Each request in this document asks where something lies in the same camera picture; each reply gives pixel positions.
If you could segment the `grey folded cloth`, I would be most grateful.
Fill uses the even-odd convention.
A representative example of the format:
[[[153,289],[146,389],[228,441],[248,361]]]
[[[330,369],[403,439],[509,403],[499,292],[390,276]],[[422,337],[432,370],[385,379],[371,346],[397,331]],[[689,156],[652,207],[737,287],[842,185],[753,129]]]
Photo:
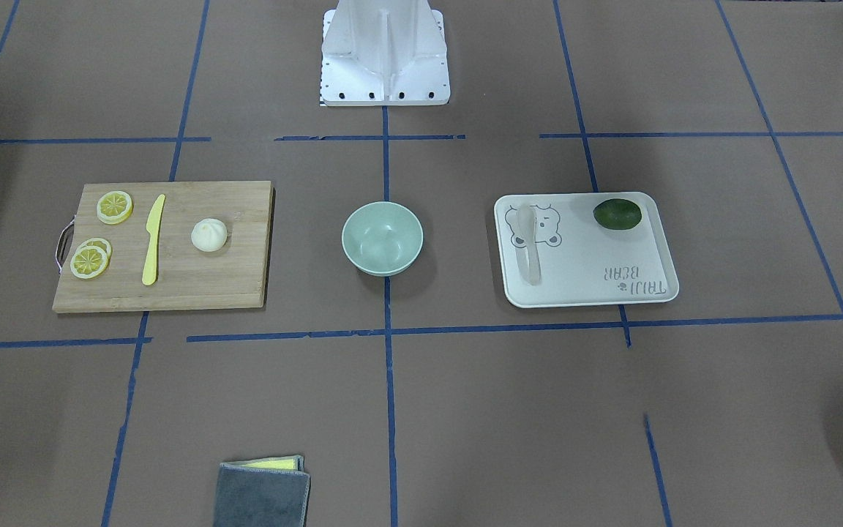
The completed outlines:
[[[301,455],[220,463],[214,526],[304,526],[310,474]]]

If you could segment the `hidden lemon slice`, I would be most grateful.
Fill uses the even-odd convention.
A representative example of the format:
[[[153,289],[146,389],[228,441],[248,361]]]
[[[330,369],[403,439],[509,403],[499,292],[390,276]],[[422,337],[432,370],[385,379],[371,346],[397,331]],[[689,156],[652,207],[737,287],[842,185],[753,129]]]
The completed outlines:
[[[104,253],[106,253],[108,258],[110,258],[113,254],[113,245],[106,238],[102,237],[87,238],[87,240],[79,244],[78,249],[84,249],[84,247],[98,247],[98,249],[101,249]]]

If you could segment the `upper lemon slice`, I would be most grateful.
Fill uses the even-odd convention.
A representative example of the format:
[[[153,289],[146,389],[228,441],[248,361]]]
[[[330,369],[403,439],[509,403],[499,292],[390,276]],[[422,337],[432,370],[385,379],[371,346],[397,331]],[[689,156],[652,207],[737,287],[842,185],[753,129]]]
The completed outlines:
[[[97,219],[106,225],[123,223],[130,217],[133,201],[129,193],[123,190],[111,190],[97,200]]]

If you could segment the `cream bear-print tray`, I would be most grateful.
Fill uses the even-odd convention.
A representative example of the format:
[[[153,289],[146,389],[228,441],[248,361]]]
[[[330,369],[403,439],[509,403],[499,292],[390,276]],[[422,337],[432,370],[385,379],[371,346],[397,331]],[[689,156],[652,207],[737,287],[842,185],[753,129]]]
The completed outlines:
[[[608,199],[635,201],[642,222],[626,231],[599,226],[593,210]],[[522,203],[536,214],[538,285],[527,281],[517,222]],[[495,201],[494,217],[503,289],[516,307],[659,303],[675,299],[680,291],[658,206],[645,193],[505,195]]]

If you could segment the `wooden cutting board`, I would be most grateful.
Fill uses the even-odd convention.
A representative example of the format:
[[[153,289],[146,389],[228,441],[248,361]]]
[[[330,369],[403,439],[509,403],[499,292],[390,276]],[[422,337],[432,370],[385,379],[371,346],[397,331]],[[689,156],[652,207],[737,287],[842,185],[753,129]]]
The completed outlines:
[[[130,217],[117,225],[97,219],[96,204],[111,190],[129,193]],[[155,284],[141,283],[149,236],[145,223],[155,198],[166,195]],[[56,313],[259,308],[265,301],[274,187],[269,181],[125,182],[85,184],[74,219],[71,247],[106,238],[113,254],[105,272],[74,277],[65,263],[56,288]],[[193,247],[198,221],[218,219],[228,240],[216,253]]]

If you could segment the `green avocado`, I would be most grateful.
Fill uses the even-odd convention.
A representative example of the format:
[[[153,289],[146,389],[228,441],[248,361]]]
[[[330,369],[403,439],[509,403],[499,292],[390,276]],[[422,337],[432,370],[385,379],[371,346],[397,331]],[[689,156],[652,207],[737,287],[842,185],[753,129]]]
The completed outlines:
[[[608,199],[597,204],[593,210],[596,223],[604,229],[626,231],[642,222],[641,206],[628,199]]]

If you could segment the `white plastic spoon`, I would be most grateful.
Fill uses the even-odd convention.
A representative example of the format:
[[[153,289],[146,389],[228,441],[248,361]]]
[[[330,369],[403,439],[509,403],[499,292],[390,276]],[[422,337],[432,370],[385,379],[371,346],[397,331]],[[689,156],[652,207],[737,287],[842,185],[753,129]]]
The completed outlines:
[[[539,263],[539,251],[536,246],[536,214],[527,203],[522,203],[517,210],[517,222],[520,228],[524,249],[526,253],[526,280],[530,285],[538,285],[541,282],[541,263]]]

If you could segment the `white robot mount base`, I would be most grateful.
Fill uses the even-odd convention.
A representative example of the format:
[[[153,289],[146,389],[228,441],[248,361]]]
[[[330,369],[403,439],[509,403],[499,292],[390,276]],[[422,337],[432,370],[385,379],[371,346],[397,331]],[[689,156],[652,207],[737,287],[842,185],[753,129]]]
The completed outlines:
[[[327,107],[449,103],[443,13],[427,1],[339,1],[323,14],[319,101]]]

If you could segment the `light green bowl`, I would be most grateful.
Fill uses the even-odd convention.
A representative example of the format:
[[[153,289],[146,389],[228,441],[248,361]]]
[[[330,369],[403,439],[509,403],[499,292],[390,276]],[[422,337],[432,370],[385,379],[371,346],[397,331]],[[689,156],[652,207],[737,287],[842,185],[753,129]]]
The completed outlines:
[[[424,246],[424,227],[400,203],[373,201],[359,207],[342,225],[342,251],[361,272],[391,277],[408,269]]]

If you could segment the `yellow plastic knife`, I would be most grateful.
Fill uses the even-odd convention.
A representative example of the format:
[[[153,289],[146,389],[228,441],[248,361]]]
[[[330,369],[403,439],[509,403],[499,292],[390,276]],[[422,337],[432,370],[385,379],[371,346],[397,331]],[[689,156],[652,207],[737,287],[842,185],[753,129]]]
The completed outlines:
[[[148,233],[149,241],[143,263],[143,274],[141,274],[141,283],[144,286],[151,286],[157,281],[158,259],[160,259],[160,228],[165,203],[166,195],[159,194],[151,205],[145,223],[145,230]]]

